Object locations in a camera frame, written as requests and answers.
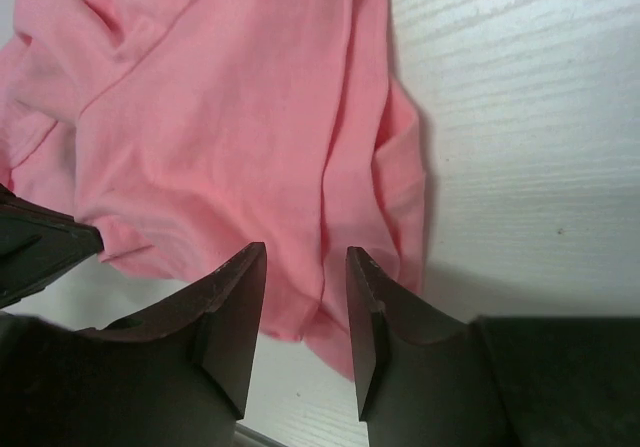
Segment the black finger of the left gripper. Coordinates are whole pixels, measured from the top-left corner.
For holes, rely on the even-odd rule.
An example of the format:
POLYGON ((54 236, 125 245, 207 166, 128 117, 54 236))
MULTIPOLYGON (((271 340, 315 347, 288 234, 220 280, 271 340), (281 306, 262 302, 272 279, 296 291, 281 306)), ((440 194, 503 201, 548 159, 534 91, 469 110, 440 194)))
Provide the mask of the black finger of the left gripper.
POLYGON ((37 294, 104 249, 97 228, 1 188, 1 306, 37 294))

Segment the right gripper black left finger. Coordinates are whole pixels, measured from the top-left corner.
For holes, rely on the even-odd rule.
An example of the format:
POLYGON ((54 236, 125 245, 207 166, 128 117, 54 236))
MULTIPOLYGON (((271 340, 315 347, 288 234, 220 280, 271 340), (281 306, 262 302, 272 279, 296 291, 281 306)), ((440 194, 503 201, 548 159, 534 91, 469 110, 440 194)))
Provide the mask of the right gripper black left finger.
POLYGON ((266 283, 254 242, 107 328, 1 318, 5 446, 228 446, 244 417, 266 283))

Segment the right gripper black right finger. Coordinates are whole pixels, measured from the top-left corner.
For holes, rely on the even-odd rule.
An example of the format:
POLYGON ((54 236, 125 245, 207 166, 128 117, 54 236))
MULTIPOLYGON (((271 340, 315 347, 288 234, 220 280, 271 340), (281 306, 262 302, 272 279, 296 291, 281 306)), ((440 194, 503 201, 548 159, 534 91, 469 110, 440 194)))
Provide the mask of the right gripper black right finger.
POLYGON ((373 446, 635 446, 635 317, 460 322, 346 254, 358 415, 373 446))

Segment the pink t shirt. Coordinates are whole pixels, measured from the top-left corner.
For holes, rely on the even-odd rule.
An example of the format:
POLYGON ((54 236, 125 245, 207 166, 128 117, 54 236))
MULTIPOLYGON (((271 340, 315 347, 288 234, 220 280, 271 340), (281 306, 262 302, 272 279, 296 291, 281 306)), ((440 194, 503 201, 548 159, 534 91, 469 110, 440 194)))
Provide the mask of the pink t shirt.
POLYGON ((421 286, 425 171, 388 0, 15 0, 1 181, 103 262, 195 281, 268 253, 262 331, 353 374, 346 251, 421 286))

